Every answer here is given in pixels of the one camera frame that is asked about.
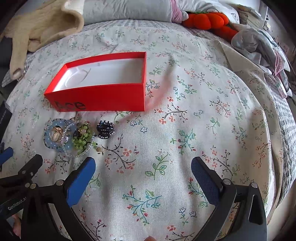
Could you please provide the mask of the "gold ring earrings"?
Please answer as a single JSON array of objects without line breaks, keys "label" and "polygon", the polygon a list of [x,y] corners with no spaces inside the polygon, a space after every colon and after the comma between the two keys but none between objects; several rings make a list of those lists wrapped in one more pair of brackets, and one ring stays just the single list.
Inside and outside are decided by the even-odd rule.
[{"label": "gold ring earrings", "polygon": [[50,131],[50,139],[53,142],[55,142],[55,143],[60,142],[62,139],[62,135],[63,135],[63,129],[60,126],[52,127],[52,129]]}]

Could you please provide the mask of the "green bead ornament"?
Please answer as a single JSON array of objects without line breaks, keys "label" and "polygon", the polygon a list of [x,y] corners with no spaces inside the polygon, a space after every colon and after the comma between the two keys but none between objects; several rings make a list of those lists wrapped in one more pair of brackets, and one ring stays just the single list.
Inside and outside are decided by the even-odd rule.
[{"label": "green bead ornament", "polygon": [[93,128],[89,123],[78,125],[72,138],[74,148],[81,152],[86,150],[92,144],[94,136]]}]

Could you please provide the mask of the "red jewelry box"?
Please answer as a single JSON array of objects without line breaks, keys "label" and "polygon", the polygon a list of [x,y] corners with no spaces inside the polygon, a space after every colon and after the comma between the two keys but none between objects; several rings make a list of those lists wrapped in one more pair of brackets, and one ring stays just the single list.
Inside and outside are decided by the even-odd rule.
[{"label": "red jewelry box", "polygon": [[44,92],[59,112],[144,111],[146,52],[121,52],[68,62]]}]

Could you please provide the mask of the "black small box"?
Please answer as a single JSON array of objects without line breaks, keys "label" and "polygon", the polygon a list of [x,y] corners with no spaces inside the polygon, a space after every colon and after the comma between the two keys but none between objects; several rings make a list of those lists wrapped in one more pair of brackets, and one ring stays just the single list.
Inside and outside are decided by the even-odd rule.
[{"label": "black small box", "polygon": [[11,110],[8,104],[3,101],[0,109],[0,141],[2,141],[7,126],[11,120]]}]

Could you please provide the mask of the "beige quilted jacket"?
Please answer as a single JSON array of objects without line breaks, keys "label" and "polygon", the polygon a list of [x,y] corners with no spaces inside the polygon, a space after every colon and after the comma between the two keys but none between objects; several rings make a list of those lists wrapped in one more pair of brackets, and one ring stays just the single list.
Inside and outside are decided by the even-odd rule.
[{"label": "beige quilted jacket", "polygon": [[12,39],[10,78],[19,79],[25,71],[27,52],[63,37],[78,33],[84,26],[84,1],[48,1],[35,11],[13,17],[1,33]]}]

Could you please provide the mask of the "floral bed sheet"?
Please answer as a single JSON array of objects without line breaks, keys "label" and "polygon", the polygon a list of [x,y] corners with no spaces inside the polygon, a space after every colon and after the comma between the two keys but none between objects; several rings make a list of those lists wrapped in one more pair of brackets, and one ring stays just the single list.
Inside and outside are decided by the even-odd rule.
[{"label": "floral bed sheet", "polygon": [[[60,113],[44,97],[65,63],[119,52],[147,54],[144,112]],[[1,176],[40,154],[34,180],[54,184],[83,158],[47,148],[45,127],[60,118],[106,120],[115,133],[95,139],[89,155],[96,171],[74,207],[95,240],[192,240],[213,210],[190,170],[196,156],[235,184],[256,182],[272,218],[295,180],[295,161],[288,158],[295,121],[274,82],[209,32],[155,21],[88,25],[29,57],[27,73],[8,97],[12,118],[4,144],[14,155]]]}]

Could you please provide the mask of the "grey pillow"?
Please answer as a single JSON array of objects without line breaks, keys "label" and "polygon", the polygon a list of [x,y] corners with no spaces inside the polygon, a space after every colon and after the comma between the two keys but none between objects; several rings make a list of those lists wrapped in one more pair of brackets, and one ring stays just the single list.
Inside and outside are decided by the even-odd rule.
[{"label": "grey pillow", "polygon": [[150,20],[171,22],[170,1],[85,1],[86,25],[113,20]]}]

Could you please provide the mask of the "grey crumpled clothing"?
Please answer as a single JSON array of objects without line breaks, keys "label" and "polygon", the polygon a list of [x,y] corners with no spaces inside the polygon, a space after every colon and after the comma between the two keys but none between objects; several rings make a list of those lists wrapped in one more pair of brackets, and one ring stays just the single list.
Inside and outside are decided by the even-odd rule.
[{"label": "grey crumpled clothing", "polygon": [[264,30],[241,30],[232,38],[231,45],[251,62],[274,76],[283,70],[290,72],[284,51]]}]

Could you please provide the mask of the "orange plush toy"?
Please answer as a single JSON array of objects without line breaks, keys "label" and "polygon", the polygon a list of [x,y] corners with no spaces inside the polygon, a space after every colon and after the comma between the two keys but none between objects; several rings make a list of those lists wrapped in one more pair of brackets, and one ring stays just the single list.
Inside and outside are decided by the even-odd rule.
[{"label": "orange plush toy", "polygon": [[227,42],[231,42],[238,33],[229,26],[229,18],[220,12],[189,13],[187,20],[182,22],[186,28],[210,31]]}]

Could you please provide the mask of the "pink cloth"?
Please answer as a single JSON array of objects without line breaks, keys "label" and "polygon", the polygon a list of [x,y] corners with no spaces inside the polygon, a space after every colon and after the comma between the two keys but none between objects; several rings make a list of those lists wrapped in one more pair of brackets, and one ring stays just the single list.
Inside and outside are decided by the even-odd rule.
[{"label": "pink cloth", "polygon": [[171,22],[181,24],[189,17],[187,12],[180,10],[176,0],[170,0],[171,3]]}]

